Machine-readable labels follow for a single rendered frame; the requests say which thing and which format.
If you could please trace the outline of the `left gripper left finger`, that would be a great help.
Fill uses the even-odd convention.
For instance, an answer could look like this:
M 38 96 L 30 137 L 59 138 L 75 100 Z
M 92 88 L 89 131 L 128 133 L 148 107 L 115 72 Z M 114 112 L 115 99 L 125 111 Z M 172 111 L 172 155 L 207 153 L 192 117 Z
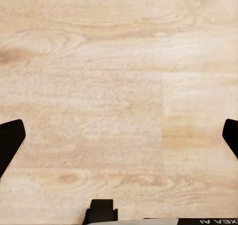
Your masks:
M 26 138 L 21 119 L 0 124 L 0 179 Z

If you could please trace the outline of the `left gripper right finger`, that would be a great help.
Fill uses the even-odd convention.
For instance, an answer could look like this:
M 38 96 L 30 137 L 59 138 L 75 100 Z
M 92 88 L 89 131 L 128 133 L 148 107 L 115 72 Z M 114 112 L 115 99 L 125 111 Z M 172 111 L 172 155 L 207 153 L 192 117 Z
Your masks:
M 228 118 L 222 136 L 238 159 L 238 120 Z

